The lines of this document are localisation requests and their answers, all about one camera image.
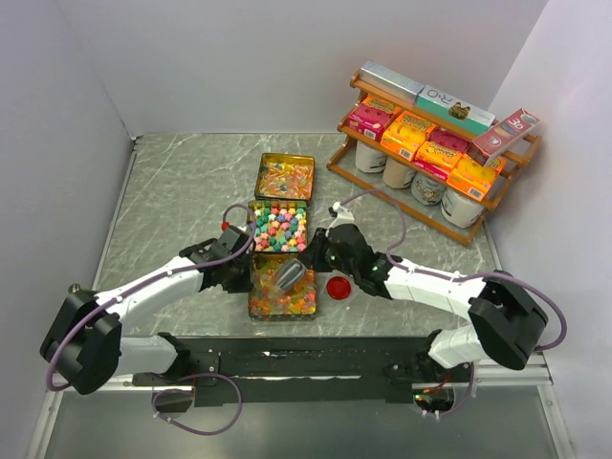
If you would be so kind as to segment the silver metal scoop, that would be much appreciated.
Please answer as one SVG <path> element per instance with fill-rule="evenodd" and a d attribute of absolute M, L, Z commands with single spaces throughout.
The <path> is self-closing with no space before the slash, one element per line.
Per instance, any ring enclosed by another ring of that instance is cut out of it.
<path fill-rule="evenodd" d="M 297 258 L 284 262 L 274 274 L 274 285 L 282 292 L 290 291 L 306 274 L 306 267 Z"/>

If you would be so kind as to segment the gold tin of star candies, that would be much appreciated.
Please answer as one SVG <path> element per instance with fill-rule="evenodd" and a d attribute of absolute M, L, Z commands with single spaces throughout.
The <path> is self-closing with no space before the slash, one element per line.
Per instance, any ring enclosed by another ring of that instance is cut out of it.
<path fill-rule="evenodd" d="M 260 253 L 298 253 L 307 248 L 308 211 L 305 201 L 253 200 L 254 242 Z"/>

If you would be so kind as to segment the gold tin of gummy candies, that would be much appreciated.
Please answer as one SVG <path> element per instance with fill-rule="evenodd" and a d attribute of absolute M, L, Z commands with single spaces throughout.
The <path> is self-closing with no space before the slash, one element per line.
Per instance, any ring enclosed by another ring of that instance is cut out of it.
<path fill-rule="evenodd" d="M 248 313 L 252 320 L 308 320 L 317 315 L 315 272 L 307 270 L 292 289 L 281 292 L 274 275 L 294 254 L 259 253 L 253 257 Z"/>

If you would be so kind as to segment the gold tin of stick candies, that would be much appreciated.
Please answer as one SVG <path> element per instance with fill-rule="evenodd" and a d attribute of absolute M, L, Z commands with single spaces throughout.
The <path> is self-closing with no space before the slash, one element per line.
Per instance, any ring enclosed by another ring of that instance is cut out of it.
<path fill-rule="evenodd" d="M 310 202 L 314 190 L 315 170 L 314 157 L 264 153 L 260 158 L 254 196 L 257 199 Z"/>

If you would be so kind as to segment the clear glass jar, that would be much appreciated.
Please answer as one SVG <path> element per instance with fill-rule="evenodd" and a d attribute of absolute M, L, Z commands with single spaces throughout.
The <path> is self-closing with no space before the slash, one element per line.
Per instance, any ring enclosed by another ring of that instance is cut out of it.
<path fill-rule="evenodd" d="M 341 202 L 341 205 L 352 213 L 356 225 L 360 225 L 364 217 L 363 201 L 364 198 L 358 196 Z"/>

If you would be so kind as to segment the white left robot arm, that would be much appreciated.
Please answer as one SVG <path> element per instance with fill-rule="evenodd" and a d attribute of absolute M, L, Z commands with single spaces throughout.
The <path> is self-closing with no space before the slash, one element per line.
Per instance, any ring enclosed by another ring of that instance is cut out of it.
<path fill-rule="evenodd" d="M 225 224 L 222 234 L 187 247 L 165 265 L 106 292 L 74 288 L 64 299 L 40 347 L 49 378 L 59 374 L 81 395 L 124 375 L 156 374 L 181 383 L 195 364 L 188 347 L 168 333 L 126 334 L 145 318 L 185 297 L 220 286 L 250 287 L 251 230 Z"/>

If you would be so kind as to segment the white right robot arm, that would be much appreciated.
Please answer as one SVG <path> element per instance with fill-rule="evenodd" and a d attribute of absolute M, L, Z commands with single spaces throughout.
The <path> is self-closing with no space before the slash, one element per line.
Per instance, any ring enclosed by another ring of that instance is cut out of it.
<path fill-rule="evenodd" d="M 412 301 L 465 320 L 463 327 L 430 335 L 418 358 L 419 372 L 429 381 L 443 379 L 461 363 L 481 360 L 521 370 L 548 323 L 532 292 L 511 275 L 448 273 L 374 251 L 350 217 L 337 216 L 330 227 L 317 229 L 297 258 L 317 273 L 351 277 L 369 295 Z"/>

